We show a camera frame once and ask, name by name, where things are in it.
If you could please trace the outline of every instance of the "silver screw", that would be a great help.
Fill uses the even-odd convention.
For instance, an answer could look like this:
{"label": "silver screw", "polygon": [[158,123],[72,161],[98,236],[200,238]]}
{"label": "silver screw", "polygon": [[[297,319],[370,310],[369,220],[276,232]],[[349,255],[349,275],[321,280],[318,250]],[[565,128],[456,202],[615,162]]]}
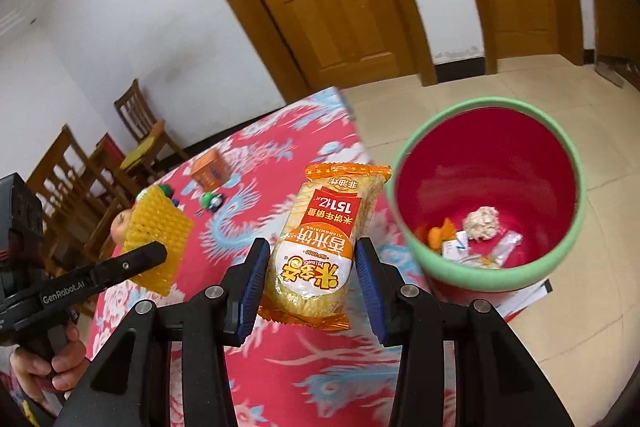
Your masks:
{"label": "silver screw", "polygon": [[138,304],[136,304],[136,313],[144,315],[145,313],[151,311],[151,308],[153,307],[154,306],[153,304],[151,304],[151,301],[140,301]]}
{"label": "silver screw", "polygon": [[222,297],[224,292],[225,291],[222,289],[222,286],[209,286],[204,290],[204,295],[209,299],[217,299],[218,297]]}
{"label": "silver screw", "polygon": [[418,286],[414,286],[413,284],[405,284],[400,288],[400,293],[405,297],[417,297],[418,293],[420,293],[420,289]]}
{"label": "silver screw", "polygon": [[489,301],[485,301],[484,299],[478,299],[477,301],[474,301],[474,308],[477,312],[488,313],[491,311],[491,304],[489,304]]}

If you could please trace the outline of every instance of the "table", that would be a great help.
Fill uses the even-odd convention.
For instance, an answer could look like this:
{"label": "table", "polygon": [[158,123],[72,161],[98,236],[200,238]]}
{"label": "table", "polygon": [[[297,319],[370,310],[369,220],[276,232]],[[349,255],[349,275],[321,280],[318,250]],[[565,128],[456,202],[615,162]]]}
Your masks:
{"label": "table", "polygon": [[[369,161],[364,145],[334,88],[313,94],[235,133],[216,145],[233,172],[222,188],[226,201],[211,215],[196,217],[201,189],[190,179],[195,158],[159,183],[175,189],[179,208],[195,226],[169,295],[161,298],[126,281],[98,300],[89,356],[107,340],[140,299],[179,303],[219,283],[226,268],[242,261],[255,237],[273,245],[305,166],[318,162]],[[405,281],[426,288],[381,197],[369,235],[383,262],[398,266]],[[258,317],[240,348],[225,348],[240,427],[386,426],[393,403],[400,348],[384,348],[373,335],[352,273],[347,314],[351,329],[335,333],[271,323]],[[446,346],[444,425],[454,425],[455,375],[452,344]],[[172,352],[171,419],[182,427],[180,349]]]}

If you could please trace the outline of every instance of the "trash can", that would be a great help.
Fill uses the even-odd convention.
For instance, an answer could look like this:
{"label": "trash can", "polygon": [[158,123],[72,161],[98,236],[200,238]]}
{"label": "trash can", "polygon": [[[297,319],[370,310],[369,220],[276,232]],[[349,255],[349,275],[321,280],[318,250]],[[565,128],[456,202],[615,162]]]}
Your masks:
{"label": "trash can", "polygon": [[[387,185],[408,247],[451,301],[460,301],[461,291],[470,300],[548,277],[577,238],[586,197],[577,151],[562,128],[532,105],[498,97],[460,103],[428,121],[405,145]],[[439,227],[445,217],[461,230],[480,206],[498,210],[502,233],[523,236],[502,269],[443,259],[412,232]],[[470,247],[486,254],[500,235]]]}

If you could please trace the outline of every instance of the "red label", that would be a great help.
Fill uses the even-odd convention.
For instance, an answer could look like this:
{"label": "red label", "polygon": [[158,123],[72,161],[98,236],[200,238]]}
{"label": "red label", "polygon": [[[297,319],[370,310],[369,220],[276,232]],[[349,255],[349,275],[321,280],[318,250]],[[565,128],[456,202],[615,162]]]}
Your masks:
{"label": "red label", "polygon": [[354,196],[357,194],[338,194],[325,188],[316,188],[300,224],[326,223],[350,237],[362,201],[362,198]]}

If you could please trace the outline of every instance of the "orange box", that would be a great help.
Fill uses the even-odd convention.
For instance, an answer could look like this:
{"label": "orange box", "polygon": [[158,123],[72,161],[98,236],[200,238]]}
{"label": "orange box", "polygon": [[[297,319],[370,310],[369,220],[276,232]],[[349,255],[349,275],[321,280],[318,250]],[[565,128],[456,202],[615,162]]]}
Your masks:
{"label": "orange box", "polygon": [[216,190],[229,181],[229,167],[217,150],[204,153],[191,165],[191,178],[207,191]]}

